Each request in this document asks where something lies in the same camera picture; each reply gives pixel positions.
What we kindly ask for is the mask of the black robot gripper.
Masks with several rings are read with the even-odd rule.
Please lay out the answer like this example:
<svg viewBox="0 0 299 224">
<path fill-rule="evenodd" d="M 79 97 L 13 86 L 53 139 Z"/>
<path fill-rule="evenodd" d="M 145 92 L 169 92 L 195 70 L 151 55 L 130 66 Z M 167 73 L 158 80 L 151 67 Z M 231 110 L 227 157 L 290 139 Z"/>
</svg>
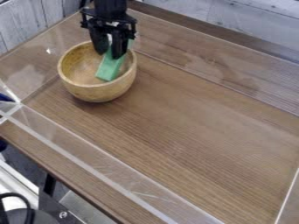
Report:
<svg viewBox="0 0 299 224">
<path fill-rule="evenodd" d="M 81 27 L 89 29 L 94 48 L 103 55 L 110 47 L 113 33 L 113 58 L 127 53 L 129 40 L 137 37 L 137 19 L 127 14 L 127 0 L 94 0 L 95 7 L 82 6 Z"/>
</svg>

